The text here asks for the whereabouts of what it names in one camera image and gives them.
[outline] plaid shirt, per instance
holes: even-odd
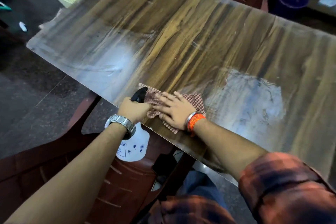
[[[258,223],[336,223],[336,194],[312,168],[285,153],[268,153],[242,172],[239,190]],[[200,196],[168,197],[141,221],[148,224],[229,223],[232,216]]]

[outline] red and white cloth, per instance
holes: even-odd
[[[149,103],[149,104],[152,104],[152,105],[160,105],[160,106],[165,105],[164,103],[162,103],[160,100],[156,99],[156,97],[155,97],[156,93],[161,95],[162,94],[161,91],[159,91],[156,88],[153,88],[153,87],[150,87],[150,86],[147,86],[145,84],[140,83],[139,84],[139,89],[143,88],[143,87],[148,88],[146,96],[145,96],[145,103]],[[184,96],[185,99],[188,100],[189,103],[192,104],[193,107],[196,108],[196,111],[200,112],[201,114],[203,114],[205,116],[205,108],[204,108],[203,99],[202,99],[201,94],[182,94],[182,95]],[[150,119],[153,119],[155,116],[158,116],[160,114],[161,114],[161,112],[152,109],[147,113],[147,117],[149,117]],[[178,128],[172,127],[171,125],[169,125],[165,121],[162,121],[162,123],[174,134],[176,134],[179,131]]]

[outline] rolled-up sleeve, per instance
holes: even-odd
[[[312,168],[268,153],[245,168],[239,190],[259,223],[334,223],[336,194]]]

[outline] orange thread bracelet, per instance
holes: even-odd
[[[191,119],[188,122],[188,130],[192,132],[191,136],[194,136],[194,126],[196,122],[198,122],[201,119],[205,119],[205,116],[201,113],[196,113],[194,116],[191,117]]]

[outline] dark floor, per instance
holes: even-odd
[[[1,1],[13,11],[0,11],[0,19],[24,41],[35,35],[38,26],[51,20],[61,8],[57,0]],[[27,25],[26,33],[20,30],[19,21]],[[300,22],[336,33],[336,27],[328,18],[319,18],[314,13],[304,14]],[[0,57],[0,158],[4,158],[56,139],[89,90],[30,52],[24,44],[9,43],[1,36]],[[113,108],[102,100],[84,131],[101,131]],[[237,222],[253,223],[237,187],[213,171],[209,171],[209,176],[223,193]]]

